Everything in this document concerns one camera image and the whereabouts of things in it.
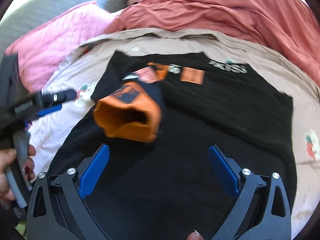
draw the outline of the blue gripper pad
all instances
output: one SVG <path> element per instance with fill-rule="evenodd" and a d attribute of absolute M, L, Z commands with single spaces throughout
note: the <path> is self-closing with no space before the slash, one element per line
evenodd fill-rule
<path fill-rule="evenodd" d="M 241 171 L 241 168 L 236 164 L 234 159 L 225 157 L 216 145 L 209 147 L 208 158 L 226 193 L 229 196 L 237 198 L 240 194 L 240 177 L 234 173 L 232 168 L 235 168 L 236 172 Z"/>
<path fill-rule="evenodd" d="M 47 114 L 51 114 L 51 113 L 53 113 L 53 112 L 55 112 L 55 111 L 59 111 L 59 110 L 61 110 L 61 109 L 62 109 L 62 104 L 56 105 L 56 106 L 52 106 L 52 107 L 50 107 L 50 108 L 46 108 L 46 109 L 44 109 L 44 110 L 39 111 L 39 112 L 37 113 L 37 116 L 40 118 L 40 117 L 43 117 L 43 116 L 45 116 L 45 115 L 47 115 Z"/>
<path fill-rule="evenodd" d="M 82 199 L 93 192 L 93 189 L 97 185 L 98 179 L 100 178 L 109 159 L 109 146 L 104 145 L 80 178 L 80 187 L 78 192 Z"/>

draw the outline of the finger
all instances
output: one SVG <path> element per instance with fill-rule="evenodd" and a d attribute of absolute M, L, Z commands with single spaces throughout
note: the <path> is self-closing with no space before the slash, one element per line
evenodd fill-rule
<path fill-rule="evenodd" d="M 28 179 L 29 181 L 32 181 L 35 177 L 36 177 L 35 172 L 34 172 L 34 171 L 31 171 L 31 172 L 28 174 L 27 179 Z"/>
<path fill-rule="evenodd" d="M 203 237 L 195 230 L 188 236 L 187 240 L 203 240 Z"/>
<path fill-rule="evenodd" d="M 5 168 L 13 163 L 17 156 L 15 149 L 5 149 L 0 151 L 0 174 L 4 173 Z"/>
<path fill-rule="evenodd" d="M 29 145 L 29 147 L 28 147 L 28 155 L 29 156 L 36 155 L 36 148 L 33 147 L 32 145 Z"/>
<path fill-rule="evenodd" d="M 35 168 L 35 163 L 33 162 L 33 159 L 28 157 L 28 160 L 23 166 L 24 172 L 26 173 L 26 175 L 28 175 L 31 171 L 33 171 L 34 168 Z"/>
<path fill-rule="evenodd" d="M 32 125 L 32 122 L 30 121 L 30 122 L 28 122 L 28 125 L 27 125 L 27 127 L 25 128 L 25 130 L 26 131 L 28 131 L 29 130 L 29 128 L 31 127 L 31 125 Z"/>
<path fill-rule="evenodd" d="M 15 198 L 15 196 L 14 196 L 14 194 L 13 194 L 13 192 L 12 192 L 12 190 L 10 188 L 9 188 L 7 194 L 5 194 L 3 196 L 3 200 L 4 201 L 8 201 L 8 202 L 16 200 L 16 198 Z"/>

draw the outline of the metal screw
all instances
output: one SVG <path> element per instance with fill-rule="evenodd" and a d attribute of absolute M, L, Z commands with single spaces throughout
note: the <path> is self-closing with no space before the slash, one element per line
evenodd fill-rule
<path fill-rule="evenodd" d="M 69 175 L 75 174 L 75 173 L 76 173 L 76 169 L 75 169 L 75 168 L 70 168 L 70 169 L 67 171 L 67 173 L 68 173 Z"/>
<path fill-rule="evenodd" d="M 38 174 L 38 178 L 39 178 L 39 179 L 44 178 L 44 176 L 45 176 L 45 173 L 44 173 L 44 172 L 40 172 L 40 173 Z"/>
<path fill-rule="evenodd" d="M 272 173 L 272 177 L 274 177 L 275 179 L 279 179 L 280 175 L 276 172 Z"/>
<path fill-rule="evenodd" d="M 242 173 L 243 173 L 244 175 L 250 175 L 250 174 L 251 174 L 251 171 L 250 171 L 249 169 L 247 169 L 247 168 L 244 168 L 244 169 L 242 170 Z"/>

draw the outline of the clothing tag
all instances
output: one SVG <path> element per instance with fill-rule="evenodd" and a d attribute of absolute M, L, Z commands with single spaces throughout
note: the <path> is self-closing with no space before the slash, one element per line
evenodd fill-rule
<path fill-rule="evenodd" d="M 183 67 L 180 81 L 186 81 L 194 84 L 203 84 L 204 70 L 194 69 L 190 67 Z"/>
<path fill-rule="evenodd" d="M 156 72 L 153 70 L 152 67 L 145 67 L 135 71 L 134 73 L 139 76 L 140 81 L 145 82 L 147 84 L 151 84 L 158 81 Z"/>
<path fill-rule="evenodd" d="M 154 63 L 154 62 L 149 62 L 147 65 L 148 66 L 156 66 L 156 68 L 157 68 L 156 75 L 157 75 L 157 79 L 159 81 L 164 80 L 165 77 L 167 76 L 169 65 L 158 64 L 158 63 Z"/>

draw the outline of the black t-shirt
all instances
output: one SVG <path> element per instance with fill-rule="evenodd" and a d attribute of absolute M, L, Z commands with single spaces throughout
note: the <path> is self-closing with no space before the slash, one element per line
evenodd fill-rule
<path fill-rule="evenodd" d="M 180 69 L 159 82 L 166 111 L 156 142 L 106 137 L 93 120 L 93 107 L 73 128 L 49 169 L 51 175 L 63 173 L 101 143 L 109 145 L 109 163 L 85 198 L 106 233 L 122 240 L 186 239 L 196 229 L 205 239 L 212 236 L 234 202 L 208 162 L 207 150 L 213 144 L 255 174 L 278 172 L 292 208 L 292 98 L 248 64 L 216 62 L 203 53 L 129 57 L 117 51 L 92 99 L 108 96 L 126 75 L 148 63 Z M 202 84 L 180 81 L 183 67 L 205 71 Z"/>

